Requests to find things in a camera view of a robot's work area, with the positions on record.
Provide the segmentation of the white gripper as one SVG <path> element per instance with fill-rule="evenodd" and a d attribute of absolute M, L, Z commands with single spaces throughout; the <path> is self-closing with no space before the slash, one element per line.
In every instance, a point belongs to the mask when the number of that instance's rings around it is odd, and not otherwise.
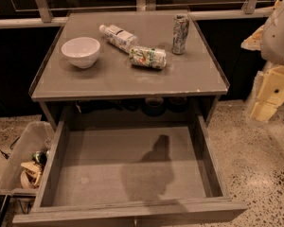
<path fill-rule="evenodd" d="M 257 94 L 251 117 L 257 121 L 267 122 L 275 114 L 276 107 L 284 103 L 284 65 L 268 69 Z"/>

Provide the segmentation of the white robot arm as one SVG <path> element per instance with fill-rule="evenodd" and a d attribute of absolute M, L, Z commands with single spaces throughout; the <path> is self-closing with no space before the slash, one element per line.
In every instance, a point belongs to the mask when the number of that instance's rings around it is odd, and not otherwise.
<path fill-rule="evenodd" d="M 263 80 L 251 111 L 253 119 L 267 122 L 284 103 L 284 0 L 275 2 L 265 24 L 245 39 L 241 47 L 259 51 L 272 65 L 262 73 Z"/>

